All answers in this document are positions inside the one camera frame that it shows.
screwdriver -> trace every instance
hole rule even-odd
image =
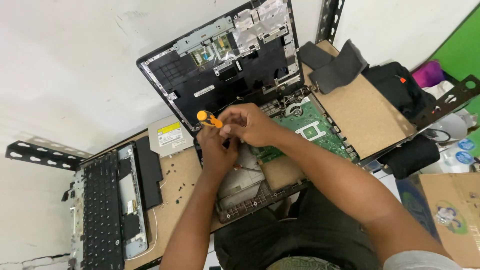
[[[206,111],[206,110],[199,111],[197,113],[197,119],[203,125],[214,126],[216,128],[221,128],[223,126],[222,121],[215,118],[215,116],[213,116],[213,113],[211,113],[209,111]]]

cardboard box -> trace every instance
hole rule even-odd
[[[463,268],[480,268],[480,173],[397,180],[403,206]]]

dark shorts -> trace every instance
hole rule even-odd
[[[309,256],[342,269],[378,269],[373,247],[356,220],[313,185],[300,200],[296,219],[277,221],[263,208],[216,231],[215,251],[221,267],[265,269],[284,257]]]

motherboard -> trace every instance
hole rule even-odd
[[[277,124],[303,136],[314,144],[346,159],[356,158],[354,149],[341,134],[339,128],[333,124],[332,119],[326,114],[321,114],[312,101],[304,99],[302,104],[293,107],[294,113],[285,116],[280,114],[272,117]],[[252,152],[257,156],[260,164],[274,160],[284,153],[273,146],[252,147]]]

yellow label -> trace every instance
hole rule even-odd
[[[168,125],[166,127],[162,127],[161,129],[157,130],[157,132],[158,133],[161,132],[161,133],[165,134],[165,133],[167,133],[169,131],[172,131],[174,129],[177,129],[177,128],[180,128],[180,122],[176,122],[176,123],[173,123],[173,124]]]

